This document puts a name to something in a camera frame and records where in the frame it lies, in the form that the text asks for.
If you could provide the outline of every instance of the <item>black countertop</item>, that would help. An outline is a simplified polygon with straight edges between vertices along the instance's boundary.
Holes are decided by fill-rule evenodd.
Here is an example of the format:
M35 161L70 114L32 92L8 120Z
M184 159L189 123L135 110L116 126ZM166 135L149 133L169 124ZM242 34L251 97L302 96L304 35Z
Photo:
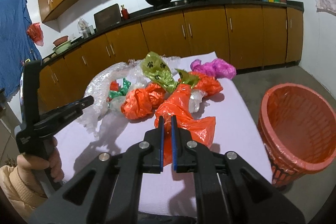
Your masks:
M123 27L125 25L131 24L133 22L143 20L143 19L146 19L146 18L150 18L150 17L153 17L153 16L162 15L162 14L169 13L169 12L174 12L174 11L177 11L177 10L185 10L185 9L191 9L191 8L225 5L225 4L226 5L227 4L263 5L263 6L281 7L281 8L290 7L290 8L294 8L296 10L300 10L302 12L305 11L304 6L303 6L303 2L291 1L291 0L288 0L287 4L264 2L264 1L261 1L261 0L204 0L204 1L197 1L197 2L190 2L190 0L178 0L178 1L171 2L167 6L157 7L156 9L154 7L149 7L149 8L145 8L145 9L136 11L136 12L130 14L130 19L123 20L122 22L120 22L118 24L111 25L110 27L108 27L104 30L99 30L94 35L92 35L92 36L90 36L86 39L78 38L78 39L75 40L74 43L71 44L70 48L65 50L63 53L51 58L50 60L45 62L43 64L43 66L50 65L54 61L58 60L60 57L64 56L67 52L70 52L70 51L74 50L79 45L81 45L83 43L86 43L86 42L94 39L95 37L98 37L98 36L100 36L104 33L110 32L114 29Z

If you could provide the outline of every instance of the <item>metal bolt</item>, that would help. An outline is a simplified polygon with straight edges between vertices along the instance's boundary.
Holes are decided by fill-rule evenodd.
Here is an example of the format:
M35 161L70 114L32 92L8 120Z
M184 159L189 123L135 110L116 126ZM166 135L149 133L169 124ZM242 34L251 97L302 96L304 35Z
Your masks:
M101 153L100 155L99 155L99 159L101 160L101 161L106 161L106 160L108 160L110 158L110 155L108 154L108 153Z
M226 156L229 160L235 160L237 158L237 154L233 151L228 152Z
M189 141L189 142L187 142L187 146L189 148L195 148L197 146L197 142L195 142L195 141Z
M146 149L146 148L149 147L149 142L145 142L145 141L143 141L143 142L139 143L139 147L140 147L141 149Z

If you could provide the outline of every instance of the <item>basket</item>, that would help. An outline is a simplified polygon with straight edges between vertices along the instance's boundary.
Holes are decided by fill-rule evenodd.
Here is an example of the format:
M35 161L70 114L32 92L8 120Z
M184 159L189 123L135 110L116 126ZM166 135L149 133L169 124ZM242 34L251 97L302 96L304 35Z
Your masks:
M282 84L264 95L258 130L276 187L324 170L336 156L335 112L318 93Z

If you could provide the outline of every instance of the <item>hand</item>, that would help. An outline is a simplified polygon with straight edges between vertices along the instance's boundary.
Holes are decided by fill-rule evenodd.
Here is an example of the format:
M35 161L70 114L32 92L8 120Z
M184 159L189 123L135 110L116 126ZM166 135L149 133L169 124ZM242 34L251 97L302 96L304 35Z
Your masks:
M53 138L53 142L54 145L57 146L57 140L55 138ZM16 161L21 180L35 193L44 194L44 191L33 175L32 170L44 170L51 167L51 176L55 182L59 182L64 178L61 158L56 147L50 155L49 160L44 160L33 155L19 155Z

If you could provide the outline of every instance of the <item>gray floor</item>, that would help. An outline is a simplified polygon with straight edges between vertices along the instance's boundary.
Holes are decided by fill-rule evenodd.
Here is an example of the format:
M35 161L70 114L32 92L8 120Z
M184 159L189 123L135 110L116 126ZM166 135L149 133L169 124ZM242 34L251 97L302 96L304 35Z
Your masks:
M305 85L320 93L336 109L332 95L299 66L240 74L233 82L256 123L263 95L269 88L282 83ZM303 212L308 223L325 203L335 184L336 160L324 171L296 180L284 195Z

